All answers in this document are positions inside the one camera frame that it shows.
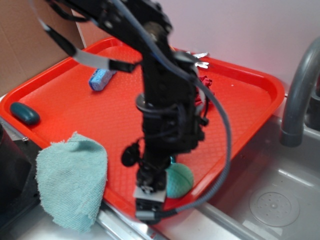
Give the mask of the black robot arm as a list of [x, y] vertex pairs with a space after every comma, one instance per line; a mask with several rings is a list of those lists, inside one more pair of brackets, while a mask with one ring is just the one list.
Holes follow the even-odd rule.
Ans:
[[205, 137], [204, 120], [196, 109], [196, 58], [171, 50], [172, 25], [162, 7], [150, 0], [50, 0], [48, 5], [63, 19], [97, 27], [138, 51], [142, 59], [144, 92], [136, 99], [142, 112], [144, 152], [133, 144], [122, 154], [125, 166], [138, 164], [135, 216], [153, 225], [173, 216], [165, 212], [156, 193], [166, 193], [172, 157], [189, 153]]

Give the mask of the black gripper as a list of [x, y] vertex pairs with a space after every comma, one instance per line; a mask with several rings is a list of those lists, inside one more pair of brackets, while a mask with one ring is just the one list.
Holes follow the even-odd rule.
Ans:
[[127, 146], [121, 163], [125, 167], [138, 166], [133, 196], [135, 217], [144, 224], [158, 224], [162, 219], [178, 214], [176, 209], [164, 210], [167, 198], [167, 172], [172, 154], [160, 148], [146, 147], [140, 151], [139, 141]]

